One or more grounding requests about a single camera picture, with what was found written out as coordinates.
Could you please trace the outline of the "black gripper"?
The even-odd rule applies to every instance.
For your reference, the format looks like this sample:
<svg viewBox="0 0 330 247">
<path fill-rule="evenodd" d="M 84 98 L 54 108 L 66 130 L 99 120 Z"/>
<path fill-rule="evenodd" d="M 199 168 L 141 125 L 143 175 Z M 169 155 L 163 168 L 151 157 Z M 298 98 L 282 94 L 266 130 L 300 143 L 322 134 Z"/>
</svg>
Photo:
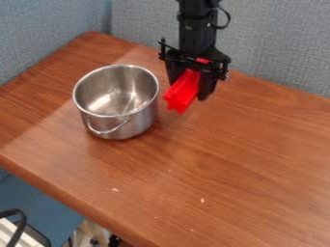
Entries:
<svg viewBox="0 0 330 247">
<path fill-rule="evenodd" d="M 217 26 L 216 11 L 209 11 L 205 16 L 185 16 L 179 13 L 177 21 L 179 46 L 169 46 L 165 39 L 161 39 L 159 58 L 164 61 L 169 84 L 175 83 L 184 69 L 201 71 L 197 99 L 205 100 L 215 90 L 217 79 L 227 79 L 231 58 L 216 49 L 215 42 L 216 31 L 228 24 Z"/>
</svg>

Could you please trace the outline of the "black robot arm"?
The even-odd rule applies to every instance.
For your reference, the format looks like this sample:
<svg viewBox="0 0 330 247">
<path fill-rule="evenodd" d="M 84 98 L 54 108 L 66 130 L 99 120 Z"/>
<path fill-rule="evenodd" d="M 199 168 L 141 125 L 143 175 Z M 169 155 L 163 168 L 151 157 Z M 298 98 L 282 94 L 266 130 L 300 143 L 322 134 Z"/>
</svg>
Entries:
<svg viewBox="0 0 330 247">
<path fill-rule="evenodd" d="M 231 57 L 216 48 L 216 32 L 231 22 L 229 13 L 220 7 L 221 0 L 176 0 L 179 10 L 179 44 L 176 47 L 159 40 L 159 59 L 164 61 L 168 83 L 191 69 L 200 75 L 197 99 L 213 93 L 219 80 L 227 79 Z"/>
</svg>

